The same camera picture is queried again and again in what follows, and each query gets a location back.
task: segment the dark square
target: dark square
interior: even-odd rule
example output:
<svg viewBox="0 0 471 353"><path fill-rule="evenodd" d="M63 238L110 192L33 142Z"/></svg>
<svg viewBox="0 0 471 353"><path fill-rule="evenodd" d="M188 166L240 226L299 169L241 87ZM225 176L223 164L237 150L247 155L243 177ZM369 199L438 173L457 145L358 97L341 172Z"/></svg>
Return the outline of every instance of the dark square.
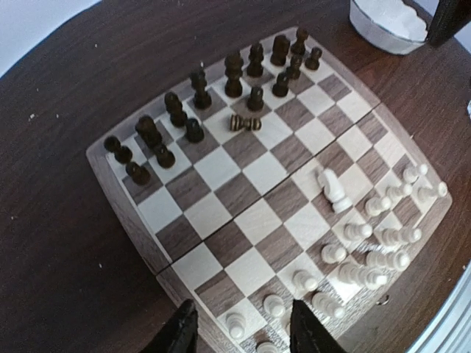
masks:
<svg viewBox="0 0 471 353"><path fill-rule="evenodd" d="M200 285L195 292L215 317L228 311L244 298L224 270Z"/></svg>
<svg viewBox="0 0 471 353"><path fill-rule="evenodd" d="M256 248L275 272L281 270L302 253L301 247L285 226L274 230L258 243Z"/></svg>
<svg viewBox="0 0 471 353"><path fill-rule="evenodd" d="M135 204L140 204L163 185L149 162L145 162L142 166L150 173L150 181L147 184L137 185L128 175L123 179L123 184Z"/></svg>
<svg viewBox="0 0 471 353"><path fill-rule="evenodd" d="M201 243L201 238L184 215L171 222L155 236L173 261Z"/></svg>
<svg viewBox="0 0 471 353"><path fill-rule="evenodd" d="M296 135L290 135L284 141L276 145L272 149L272 153L290 174L306 164L313 157L312 153L305 148L304 144Z"/></svg>
<svg viewBox="0 0 471 353"><path fill-rule="evenodd" d="M344 98L351 90L335 75L330 75L327 79L323 79L318 83L329 97L334 101Z"/></svg>
<svg viewBox="0 0 471 353"><path fill-rule="evenodd" d="M216 91L213 88L210 88L208 90L208 93L211 96L212 102L211 102L211 105L209 106L209 108L207 108L205 110L197 109L194 106L193 98L190 98L188 100L188 105L190 106L190 108L194 111L196 116L201 121L204 121L204 120L208 119L209 117L216 114L218 111L222 110L223 108L225 108L227 106L226 103L222 100L222 98L219 96L218 93L216 93Z"/></svg>
<svg viewBox="0 0 471 353"><path fill-rule="evenodd" d="M314 115L298 99L292 99L277 108L275 112L293 131L297 131L314 119Z"/></svg>
<svg viewBox="0 0 471 353"><path fill-rule="evenodd" d="M210 188L193 167L170 181L166 187L183 211L210 193Z"/></svg>
<svg viewBox="0 0 471 353"><path fill-rule="evenodd" d="M223 147L240 169L247 167L266 152L265 146L251 132L242 132L236 135L228 140Z"/></svg>
<svg viewBox="0 0 471 353"><path fill-rule="evenodd" d="M286 179L265 196L265 201L285 222L309 201L291 179Z"/></svg>
<svg viewBox="0 0 471 353"><path fill-rule="evenodd" d="M260 197L247 177L240 173L215 192L232 217L236 217Z"/></svg>
<svg viewBox="0 0 471 353"><path fill-rule="evenodd" d="M252 247L234 221L207 238L205 244L224 268Z"/></svg>

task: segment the wooden table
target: wooden table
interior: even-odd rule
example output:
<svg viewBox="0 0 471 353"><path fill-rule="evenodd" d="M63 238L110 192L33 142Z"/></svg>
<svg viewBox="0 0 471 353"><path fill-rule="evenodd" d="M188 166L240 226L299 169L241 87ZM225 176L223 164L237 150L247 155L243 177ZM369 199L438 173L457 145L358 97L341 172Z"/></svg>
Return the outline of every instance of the wooden table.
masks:
<svg viewBox="0 0 471 353"><path fill-rule="evenodd" d="M114 216L85 149L201 60L295 25L388 105L453 195L390 302L340 343L396 353L414 341L471 255L471 55L454 40L388 55L356 34L343 0L109 0L0 79L0 352L135 352L161 328L174 306Z"/></svg>

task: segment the fallen chess piece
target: fallen chess piece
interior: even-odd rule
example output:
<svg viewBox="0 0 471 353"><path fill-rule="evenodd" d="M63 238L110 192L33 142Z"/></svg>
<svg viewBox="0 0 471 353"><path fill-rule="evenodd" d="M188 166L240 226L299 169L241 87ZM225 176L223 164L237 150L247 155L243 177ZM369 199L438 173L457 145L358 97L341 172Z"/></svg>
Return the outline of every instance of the fallen chess piece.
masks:
<svg viewBox="0 0 471 353"><path fill-rule="evenodd" d="M332 169L326 168L317 177L317 182L324 188L325 197L332 202L335 213L342 213L352 206L351 200L345 195L344 187Z"/></svg>

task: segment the white pawn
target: white pawn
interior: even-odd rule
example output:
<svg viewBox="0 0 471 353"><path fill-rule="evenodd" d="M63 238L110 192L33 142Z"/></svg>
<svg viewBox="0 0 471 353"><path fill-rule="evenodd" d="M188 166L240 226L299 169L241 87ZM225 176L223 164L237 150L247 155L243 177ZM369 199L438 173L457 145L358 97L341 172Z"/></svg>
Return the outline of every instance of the white pawn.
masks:
<svg viewBox="0 0 471 353"><path fill-rule="evenodd" d="M316 279L306 270L301 270L295 273L293 283L298 290L306 290L308 292L312 292L319 285L319 282L317 282Z"/></svg>
<svg viewBox="0 0 471 353"><path fill-rule="evenodd" d="M371 237L373 228L369 224L347 224L344 229L344 238L359 241Z"/></svg>
<svg viewBox="0 0 471 353"><path fill-rule="evenodd" d="M420 202L426 202L429 199L445 197L448 194L448 186L444 182L440 182L436 188L419 188L417 197Z"/></svg>
<svg viewBox="0 0 471 353"><path fill-rule="evenodd" d="M366 264L370 267L390 268L402 272L411 264L411 257L403 250L388 254L370 252L366 256Z"/></svg>
<svg viewBox="0 0 471 353"><path fill-rule="evenodd" d="M343 318L345 316L345 309L326 293L314 294L312 297L312 306L314 309L331 318Z"/></svg>
<svg viewBox="0 0 471 353"><path fill-rule="evenodd" d="M399 201L412 194L411 184L402 184L401 186L390 186L386 189L386 195L393 201Z"/></svg>
<svg viewBox="0 0 471 353"><path fill-rule="evenodd" d="M389 210L392 206L392 201L388 196L384 197L373 197L369 199L365 204L365 211L372 217L380 215L386 210Z"/></svg>
<svg viewBox="0 0 471 353"><path fill-rule="evenodd" d="M229 314L226 320L230 337L240 340L245 336L245 318L238 313Z"/></svg>
<svg viewBox="0 0 471 353"><path fill-rule="evenodd" d="M263 308L274 318L281 318L286 313L285 304L280 296L272 294L263 301Z"/></svg>
<svg viewBox="0 0 471 353"><path fill-rule="evenodd" d="M414 167L413 165L404 169L403 178L404 181L408 184L414 184L421 175L426 175L428 172L428 167L426 164L418 165Z"/></svg>
<svg viewBox="0 0 471 353"><path fill-rule="evenodd" d="M345 263L340 266L339 280L345 283L355 283L370 290L377 290L388 282L388 277L373 268L363 268L352 263Z"/></svg>
<svg viewBox="0 0 471 353"><path fill-rule="evenodd" d="M325 263L340 263L347 257L347 250L343 246L329 244L322 248L321 258Z"/></svg>

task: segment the black pawn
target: black pawn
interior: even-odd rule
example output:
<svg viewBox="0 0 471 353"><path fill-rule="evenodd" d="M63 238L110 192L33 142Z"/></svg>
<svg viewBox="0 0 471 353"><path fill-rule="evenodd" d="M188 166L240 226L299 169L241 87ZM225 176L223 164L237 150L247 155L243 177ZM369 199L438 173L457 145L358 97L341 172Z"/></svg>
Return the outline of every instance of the black pawn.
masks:
<svg viewBox="0 0 471 353"><path fill-rule="evenodd" d="M272 92L276 97L286 97L288 94L288 75L284 72L278 75L277 83L273 85Z"/></svg>
<svg viewBox="0 0 471 353"><path fill-rule="evenodd" d="M109 136L105 139L103 144L108 152L115 155L115 159L118 163L127 164L131 161L132 151L128 147L122 146L116 136Z"/></svg>
<svg viewBox="0 0 471 353"><path fill-rule="evenodd" d="M247 75L250 77L261 77L263 75L263 47L260 43L250 47L249 60Z"/></svg>
<svg viewBox="0 0 471 353"><path fill-rule="evenodd" d="M168 169L175 164L174 154L169 151L163 143L154 147L153 151L157 157L157 163L159 163L162 168Z"/></svg>
<svg viewBox="0 0 471 353"><path fill-rule="evenodd" d="M317 70L319 68L319 59L322 56L322 50L320 48L313 48L311 51L311 55L309 55L309 58L306 59L304 66L308 68L309 70Z"/></svg>
<svg viewBox="0 0 471 353"><path fill-rule="evenodd" d="M149 171L145 167L139 166L136 162L126 164L126 173L137 185L145 185L150 181Z"/></svg>
<svg viewBox="0 0 471 353"><path fill-rule="evenodd" d="M205 138L205 132L195 118L189 118L186 123L186 139L191 143L201 142Z"/></svg>
<svg viewBox="0 0 471 353"><path fill-rule="evenodd" d="M195 90L193 103L197 109L204 110L211 106L212 100L208 92L206 92L206 81L205 72L200 69L193 72L190 75L191 87Z"/></svg>
<svg viewBox="0 0 471 353"><path fill-rule="evenodd" d="M253 112L258 112L263 109L263 90L259 86L252 88L250 97L247 100L247 108Z"/></svg>
<svg viewBox="0 0 471 353"><path fill-rule="evenodd" d="M299 79L301 76L302 56L293 55L291 57L290 66L286 69L286 74L289 79Z"/></svg>

